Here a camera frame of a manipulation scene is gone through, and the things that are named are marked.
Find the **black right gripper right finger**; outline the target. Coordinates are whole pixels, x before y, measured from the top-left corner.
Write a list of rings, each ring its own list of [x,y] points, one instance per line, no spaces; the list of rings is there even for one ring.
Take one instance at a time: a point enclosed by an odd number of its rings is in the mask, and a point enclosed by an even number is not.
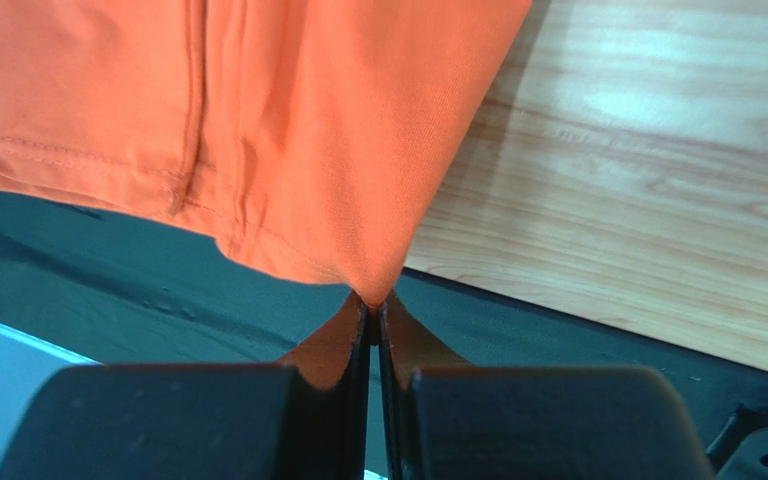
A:
[[[480,367],[390,296],[377,311],[393,479],[710,479],[688,411],[630,366]]]

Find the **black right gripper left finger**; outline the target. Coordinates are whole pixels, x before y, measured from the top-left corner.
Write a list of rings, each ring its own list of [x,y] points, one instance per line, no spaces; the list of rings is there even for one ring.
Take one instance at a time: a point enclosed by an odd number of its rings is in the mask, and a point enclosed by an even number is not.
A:
[[[79,365],[32,398],[0,479],[360,479],[368,312],[268,363]]]

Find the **orange t-shirt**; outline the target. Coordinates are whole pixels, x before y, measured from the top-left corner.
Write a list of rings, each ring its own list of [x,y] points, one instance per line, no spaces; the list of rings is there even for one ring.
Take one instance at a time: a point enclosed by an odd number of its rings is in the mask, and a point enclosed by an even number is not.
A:
[[[0,191],[385,301],[526,1],[0,1]]]

